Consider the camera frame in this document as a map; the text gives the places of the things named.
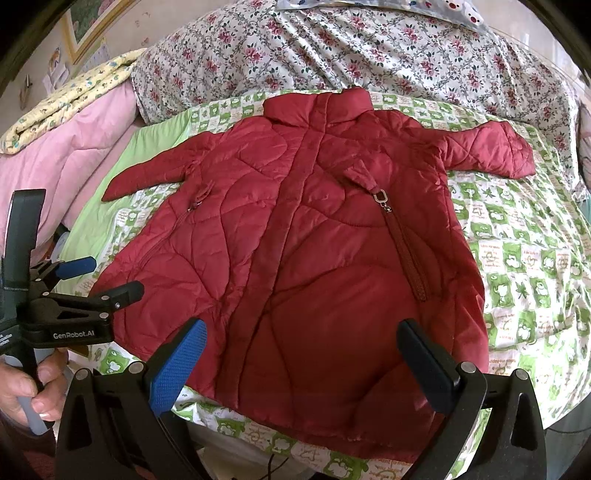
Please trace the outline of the person's left hand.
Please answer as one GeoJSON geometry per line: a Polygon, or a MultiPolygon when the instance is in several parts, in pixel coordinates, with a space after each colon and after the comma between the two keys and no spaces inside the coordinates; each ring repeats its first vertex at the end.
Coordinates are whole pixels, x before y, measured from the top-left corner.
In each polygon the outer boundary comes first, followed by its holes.
{"type": "Polygon", "coordinates": [[[26,414],[18,401],[18,397],[26,397],[31,400],[32,409],[44,421],[59,420],[68,389],[68,380],[64,375],[67,362],[65,348],[56,349],[43,360],[37,369],[37,377],[43,385],[43,389],[39,390],[31,376],[2,359],[1,413],[18,425],[27,426],[26,414]]]}

